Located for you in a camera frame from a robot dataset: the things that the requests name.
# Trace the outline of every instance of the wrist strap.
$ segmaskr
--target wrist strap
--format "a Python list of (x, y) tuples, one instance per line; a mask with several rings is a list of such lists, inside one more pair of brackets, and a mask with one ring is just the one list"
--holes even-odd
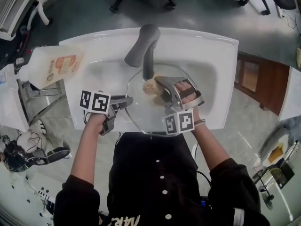
[(196, 122), (194, 122), (194, 127), (200, 126), (200, 125), (204, 125), (206, 124), (206, 120), (202, 119), (202, 120), (198, 120)]

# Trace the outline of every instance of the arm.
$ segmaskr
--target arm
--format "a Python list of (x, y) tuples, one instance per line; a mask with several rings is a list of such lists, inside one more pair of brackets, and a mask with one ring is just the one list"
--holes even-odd
[(209, 170), (211, 171), (218, 164), (230, 158), (229, 154), (216, 140), (206, 125), (197, 126), (192, 132), (196, 138)]
[[(191, 87), (191, 85), (182, 81), (176, 83), (175, 86), (179, 91), (184, 91)], [(182, 102), (185, 104), (194, 99), (196, 99), (195, 93), (182, 99)], [(195, 122), (200, 120), (197, 108), (193, 110), (193, 117)], [(196, 138), (210, 170), (215, 168), (221, 162), (230, 158), (226, 150), (215, 139), (214, 135), (211, 133), (211, 131), (207, 128), (206, 125), (197, 126), (192, 132), (192, 134)]]
[[(179, 91), (190, 88), (187, 83), (175, 85)], [(185, 104), (196, 98), (192, 94), (184, 99)], [(200, 120), (198, 109), (193, 111), (195, 121)], [(209, 201), (219, 225), (233, 225), (242, 219), (243, 225), (268, 226), (269, 222), (260, 213), (260, 198), (256, 186), (249, 177), (246, 167), (238, 165), (216, 140), (206, 125), (197, 126), (192, 132), (199, 143), (210, 169), (212, 187)]]
[(55, 198), (54, 225), (98, 225), (99, 193), (94, 189), (97, 139), (104, 115), (92, 114), (82, 133), (71, 174)]
[(105, 116), (102, 114), (91, 114), (87, 125), (81, 135), (71, 175), (94, 183), (95, 157), (99, 133), (103, 129)]

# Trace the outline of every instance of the white chair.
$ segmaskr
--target white chair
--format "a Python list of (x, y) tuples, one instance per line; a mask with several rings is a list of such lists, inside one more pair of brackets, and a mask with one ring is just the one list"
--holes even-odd
[(31, 24), (32, 24), (32, 20), (34, 18), (34, 16), (36, 15), (36, 13), (38, 12), (39, 13), (39, 16), (41, 17), (43, 23), (45, 25), (49, 25), (53, 22), (53, 19), (52, 18), (47, 18), (45, 13), (44, 13), (44, 10), (43, 10), (43, 4), (45, 2), (47, 2), (48, 0), (38, 0), (38, 5), (35, 7), (35, 9), (32, 11), (30, 17), (29, 17), (29, 20), (28, 20), (28, 24), (27, 24), (27, 30), (30, 30), (31, 29)]

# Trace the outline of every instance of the sweatshirt sleeve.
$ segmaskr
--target sweatshirt sleeve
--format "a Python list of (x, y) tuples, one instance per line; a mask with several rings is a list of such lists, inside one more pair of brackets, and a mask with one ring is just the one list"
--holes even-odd
[(96, 226), (99, 204), (99, 193), (94, 186), (70, 175), (55, 198), (54, 225)]
[(230, 158), (211, 170), (210, 175), (208, 198), (216, 218), (229, 225), (269, 226), (261, 214), (258, 190), (244, 165)]

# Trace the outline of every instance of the person's right hand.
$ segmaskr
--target person's right hand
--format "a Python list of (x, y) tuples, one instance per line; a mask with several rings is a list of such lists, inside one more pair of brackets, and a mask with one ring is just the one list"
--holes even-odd
[[(181, 91), (184, 91), (184, 90), (187, 90), (187, 89), (191, 88), (191, 85), (187, 82), (180, 81), (180, 82), (175, 84), (175, 87), (177, 88), (178, 92), (181, 92)], [(182, 101), (183, 104), (186, 104), (190, 101), (195, 100), (196, 98), (197, 98), (196, 93), (193, 93), (193, 94), (183, 98), (181, 101)], [(194, 119), (194, 122), (201, 120), (200, 117), (199, 117), (199, 114), (198, 114), (198, 108), (197, 107), (193, 108), (193, 119)]]
[(94, 128), (98, 134), (103, 130), (103, 123), (106, 117), (104, 114), (91, 113), (87, 126)]

